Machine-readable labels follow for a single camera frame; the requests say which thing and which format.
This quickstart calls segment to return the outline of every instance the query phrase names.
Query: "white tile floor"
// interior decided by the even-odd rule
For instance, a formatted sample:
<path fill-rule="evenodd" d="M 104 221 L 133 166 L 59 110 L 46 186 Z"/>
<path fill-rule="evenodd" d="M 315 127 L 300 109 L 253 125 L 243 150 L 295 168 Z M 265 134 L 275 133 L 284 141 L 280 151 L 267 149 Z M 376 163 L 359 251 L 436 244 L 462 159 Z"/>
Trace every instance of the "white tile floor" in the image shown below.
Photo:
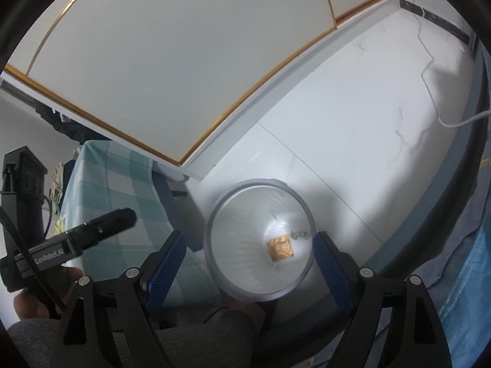
<path fill-rule="evenodd" d="M 400 10 L 324 62 L 266 114 L 202 180 L 189 180 L 185 219 L 202 231 L 214 202 L 251 178 L 276 178 L 304 198 L 317 230 L 358 264 L 367 261 L 418 202 L 455 135 L 436 120 L 421 72 L 444 121 L 459 121 L 473 61 L 436 25 Z M 274 322 L 328 289 L 314 265 L 278 301 Z"/>

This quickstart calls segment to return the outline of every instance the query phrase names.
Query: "crumpled orange wrapper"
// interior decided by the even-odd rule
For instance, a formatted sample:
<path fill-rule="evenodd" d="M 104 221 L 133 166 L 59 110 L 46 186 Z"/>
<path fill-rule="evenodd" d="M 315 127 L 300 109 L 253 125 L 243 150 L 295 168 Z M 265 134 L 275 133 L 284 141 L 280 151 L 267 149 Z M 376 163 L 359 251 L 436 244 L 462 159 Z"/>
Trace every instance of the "crumpled orange wrapper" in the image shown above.
<path fill-rule="evenodd" d="M 274 262 L 293 257 L 292 244 L 288 235 L 282 235 L 269 240 L 267 246 L 269 255 Z"/>

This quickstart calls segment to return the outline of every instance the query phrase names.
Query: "metal bolt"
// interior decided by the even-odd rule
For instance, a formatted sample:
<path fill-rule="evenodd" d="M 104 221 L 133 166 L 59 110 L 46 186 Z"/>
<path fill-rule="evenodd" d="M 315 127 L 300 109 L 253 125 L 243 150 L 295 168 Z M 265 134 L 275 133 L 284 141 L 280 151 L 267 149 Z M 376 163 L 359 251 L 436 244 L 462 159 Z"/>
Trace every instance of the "metal bolt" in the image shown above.
<path fill-rule="evenodd" d="M 413 285 L 421 285 L 421 278 L 419 278 L 418 275 L 411 275 L 409 280 Z"/>
<path fill-rule="evenodd" d="M 373 271 L 370 268 L 362 268 L 360 274 L 362 277 L 370 278 L 373 276 Z"/>
<path fill-rule="evenodd" d="M 137 268 L 130 268 L 128 271 L 126 271 L 126 276 L 128 278 L 134 278 L 136 277 L 140 271 Z"/>
<path fill-rule="evenodd" d="M 82 278 L 79 279 L 79 285 L 80 286 L 85 286 L 90 282 L 90 277 L 87 275 L 84 275 Z"/>

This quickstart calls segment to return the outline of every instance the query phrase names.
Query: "green and white plaid cloth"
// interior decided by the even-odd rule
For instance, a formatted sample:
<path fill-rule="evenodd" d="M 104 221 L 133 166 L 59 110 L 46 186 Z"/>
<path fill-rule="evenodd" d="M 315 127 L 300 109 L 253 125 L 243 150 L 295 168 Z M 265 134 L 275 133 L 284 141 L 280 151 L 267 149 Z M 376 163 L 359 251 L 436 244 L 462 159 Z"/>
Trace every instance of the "green and white plaid cloth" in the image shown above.
<path fill-rule="evenodd" d="M 136 212 L 136 225 L 85 250 L 75 261 L 95 281 L 140 267 L 160 249 L 173 227 L 152 182 L 152 160 L 114 141 L 86 142 L 61 209 L 65 230 L 124 207 Z M 188 248 L 164 306 L 214 305 L 219 295 L 208 267 Z"/>

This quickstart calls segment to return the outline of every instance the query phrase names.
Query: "black baseboard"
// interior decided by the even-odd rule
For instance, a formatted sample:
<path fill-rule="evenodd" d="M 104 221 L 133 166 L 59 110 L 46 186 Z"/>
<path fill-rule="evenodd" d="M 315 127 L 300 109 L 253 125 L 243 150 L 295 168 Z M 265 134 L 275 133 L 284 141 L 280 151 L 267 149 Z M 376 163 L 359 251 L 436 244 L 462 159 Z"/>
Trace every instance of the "black baseboard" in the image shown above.
<path fill-rule="evenodd" d="M 424 12 L 423 12 L 421 7 L 419 7 L 416 4 L 413 4 L 412 2 L 409 2 L 407 0 L 400 0 L 400 1 L 401 1 L 401 8 L 408 10 L 412 13 L 415 13 L 416 15 L 418 15 L 420 17 L 424 17 L 424 19 L 428 19 L 430 22 L 441 27 L 443 30 L 446 30 L 446 31 L 448 31 L 448 33 L 453 34 L 460 41 L 462 41 L 462 43 L 469 45 L 470 36 L 467 33 L 461 31 L 454 24 L 450 23 L 449 21 L 446 21 L 442 17 L 439 17 L 438 15 L 436 15 L 435 13 L 432 13 L 431 11 L 428 11 L 427 9 L 424 9 Z"/>

